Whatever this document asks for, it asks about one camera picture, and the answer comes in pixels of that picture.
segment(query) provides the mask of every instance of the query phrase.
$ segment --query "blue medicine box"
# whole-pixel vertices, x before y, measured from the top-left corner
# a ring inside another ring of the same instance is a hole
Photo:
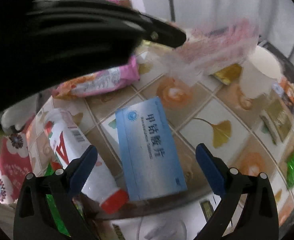
[[[159,97],[118,110],[116,123],[131,201],[187,190]]]

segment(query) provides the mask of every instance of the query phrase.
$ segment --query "white paper cup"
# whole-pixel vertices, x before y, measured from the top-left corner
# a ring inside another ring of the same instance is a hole
[[[241,66],[240,89],[251,99],[264,93],[269,95],[272,85],[282,76],[277,58],[260,46],[256,47],[255,52]]]

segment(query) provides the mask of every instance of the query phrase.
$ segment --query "strawberry image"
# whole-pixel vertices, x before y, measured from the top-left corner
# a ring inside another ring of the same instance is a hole
[[[53,126],[54,126],[54,122],[52,122],[52,121],[48,121],[47,123],[46,123],[46,125],[45,125],[45,135],[48,137],[48,138],[50,138],[52,135],[53,135],[53,133],[51,132],[51,129],[53,128]]]

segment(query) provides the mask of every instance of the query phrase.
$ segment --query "metal bolt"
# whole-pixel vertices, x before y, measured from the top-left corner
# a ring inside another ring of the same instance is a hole
[[[234,174],[234,175],[237,175],[238,174],[238,170],[236,168],[231,168],[230,169],[230,173],[231,174]]]
[[[34,174],[33,173],[28,173],[26,175],[26,179],[32,179],[34,177]]]
[[[260,177],[262,178],[262,179],[266,179],[267,178],[267,174],[265,174],[265,173],[260,173]]]
[[[56,175],[61,175],[64,173],[64,170],[63,169],[58,169],[57,171],[55,171],[55,174]]]
[[[152,32],[150,37],[153,41],[156,41],[159,38],[159,35],[156,32]]]

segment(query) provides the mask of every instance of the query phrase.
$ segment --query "blue gripper pad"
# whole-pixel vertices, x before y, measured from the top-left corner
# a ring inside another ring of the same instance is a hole
[[[198,144],[196,148],[196,160],[206,176],[212,191],[221,198],[225,195],[225,179],[213,159],[208,155],[209,150],[204,144]]]
[[[81,163],[70,178],[68,195],[71,198],[81,192],[89,177],[89,174],[91,173],[97,162],[97,158],[97,148],[93,145],[90,145],[83,153],[81,157]]]

